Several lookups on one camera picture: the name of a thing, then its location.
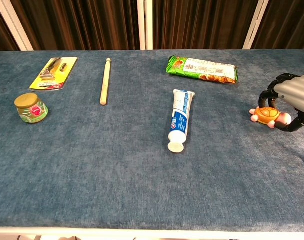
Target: small jar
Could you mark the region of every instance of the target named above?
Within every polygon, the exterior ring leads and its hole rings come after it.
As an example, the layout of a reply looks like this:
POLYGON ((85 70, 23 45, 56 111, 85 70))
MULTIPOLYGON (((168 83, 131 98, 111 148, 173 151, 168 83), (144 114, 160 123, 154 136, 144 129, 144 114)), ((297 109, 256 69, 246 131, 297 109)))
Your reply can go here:
POLYGON ((29 124, 42 121, 48 113, 46 105, 35 93, 27 93, 19 96, 15 99, 14 105, 23 122, 29 124))

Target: white toothpaste cap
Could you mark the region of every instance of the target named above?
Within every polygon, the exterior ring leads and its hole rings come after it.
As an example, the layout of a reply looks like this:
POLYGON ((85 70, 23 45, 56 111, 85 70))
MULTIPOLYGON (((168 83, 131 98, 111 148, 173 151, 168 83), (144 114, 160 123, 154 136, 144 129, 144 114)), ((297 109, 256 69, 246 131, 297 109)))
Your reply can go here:
POLYGON ((179 142, 171 141, 169 144, 167 144, 167 148, 173 153, 180 153, 184 149, 184 146, 179 142))

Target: wooden stick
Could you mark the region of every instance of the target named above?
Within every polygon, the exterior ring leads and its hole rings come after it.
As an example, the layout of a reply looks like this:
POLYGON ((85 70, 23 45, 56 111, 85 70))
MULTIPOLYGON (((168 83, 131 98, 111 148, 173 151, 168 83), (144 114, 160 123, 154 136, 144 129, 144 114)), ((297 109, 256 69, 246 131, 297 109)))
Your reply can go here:
POLYGON ((107 101, 107 89, 108 89, 108 80, 110 77, 110 65, 111 65, 111 59, 107 58, 104 68, 103 84, 102 84, 101 99, 100 99, 100 104, 103 106, 106 105, 106 101, 107 101))

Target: brown curtain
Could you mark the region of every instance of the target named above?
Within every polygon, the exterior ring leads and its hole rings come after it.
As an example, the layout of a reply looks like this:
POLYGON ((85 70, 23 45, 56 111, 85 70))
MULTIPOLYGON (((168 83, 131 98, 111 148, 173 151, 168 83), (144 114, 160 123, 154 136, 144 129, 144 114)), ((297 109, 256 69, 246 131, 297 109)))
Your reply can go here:
POLYGON ((34 50, 140 49, 136 0, 11 0, 34 50))
POLYGON ((304 49, 304 0, 270 0, 253 49, 304 49))
POLYGON ((19 48, 0 14, 0 51, 18 51, 19 48))
POLYGON ((153 0, 155 49, 241 49, 257 0, 153 0))

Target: gray robot arm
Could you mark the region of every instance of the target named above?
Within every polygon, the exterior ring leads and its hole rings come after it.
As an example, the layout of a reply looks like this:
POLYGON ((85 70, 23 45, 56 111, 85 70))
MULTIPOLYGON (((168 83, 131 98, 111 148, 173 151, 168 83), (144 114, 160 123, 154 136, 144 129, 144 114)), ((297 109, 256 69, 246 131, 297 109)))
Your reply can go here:
POLYGON ((267 90, 260 94, 258 106, 259 108, 265 107, 267 99, 268 105, 277 109, 275 102, 277 98, 291 105, 297 111, 297 117, 289 125, 276 122, 275 127, 284 132, 297 131, 304 125, 304 75, 284 73, 278 76, 267 87, 267 90))

